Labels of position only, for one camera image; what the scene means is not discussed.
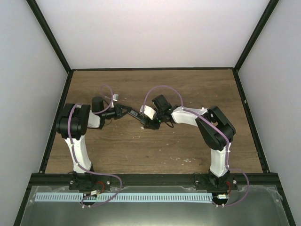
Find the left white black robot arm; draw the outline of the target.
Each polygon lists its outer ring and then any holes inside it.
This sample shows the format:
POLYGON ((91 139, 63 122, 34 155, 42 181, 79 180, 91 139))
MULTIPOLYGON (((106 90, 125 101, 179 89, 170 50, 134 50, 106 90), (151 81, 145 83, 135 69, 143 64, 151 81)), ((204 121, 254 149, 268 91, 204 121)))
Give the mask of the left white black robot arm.
POLYGON ((91 105, 65 104, 56 123, 56 131, 67 143, 73 162, 72 175, 80 178, 79 184, 85 190, 96 185, 95 176, 108 176, 119 179, 113 174, 95 173, 93 164, 87 154, 85 135, 88 129, 102 129, 105 121, 120 119, 132 108, 125 105, 108 103, 102 97, 94 97, 91 105))

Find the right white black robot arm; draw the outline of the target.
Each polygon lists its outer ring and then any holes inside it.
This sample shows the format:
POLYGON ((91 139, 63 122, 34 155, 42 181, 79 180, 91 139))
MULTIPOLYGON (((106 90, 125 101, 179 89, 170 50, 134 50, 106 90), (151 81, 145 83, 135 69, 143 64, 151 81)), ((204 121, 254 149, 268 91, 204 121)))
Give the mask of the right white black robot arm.
POLYGON ((154 108, 147 105, 140 108, 140 113, 147 119, 145 127, 158 129, 163 122, 198 127, 205 144, 211 150, 209 184, 215 190, 221 189, 230 175, 230 146, 236 133, 224 113, 217 106, 201 109, 172 106, 163 95, 154 98, 152 103, 154 108))

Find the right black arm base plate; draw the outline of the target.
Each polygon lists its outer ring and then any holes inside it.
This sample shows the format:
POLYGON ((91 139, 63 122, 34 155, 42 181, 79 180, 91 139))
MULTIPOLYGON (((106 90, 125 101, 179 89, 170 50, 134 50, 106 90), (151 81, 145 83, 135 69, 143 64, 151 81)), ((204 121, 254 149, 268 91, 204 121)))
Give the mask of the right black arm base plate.
POLYGON ((223 190, 238 190, 238 186, 229 181, 225 181, 219 184, 211 183, 208 180, 196 180, 195 187, 197 190, 207 191, 223 191, 223 190))

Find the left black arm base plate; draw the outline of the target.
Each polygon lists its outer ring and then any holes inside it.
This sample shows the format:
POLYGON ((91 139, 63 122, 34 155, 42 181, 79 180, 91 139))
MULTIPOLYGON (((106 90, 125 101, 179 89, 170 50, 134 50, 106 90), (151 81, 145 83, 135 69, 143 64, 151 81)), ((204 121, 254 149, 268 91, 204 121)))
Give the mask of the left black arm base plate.
POLYGON ((73 184, 69 185, 70 190, 92 191, 92 190, 109 190, 110 185, 101 180, 74 180, 73 184))

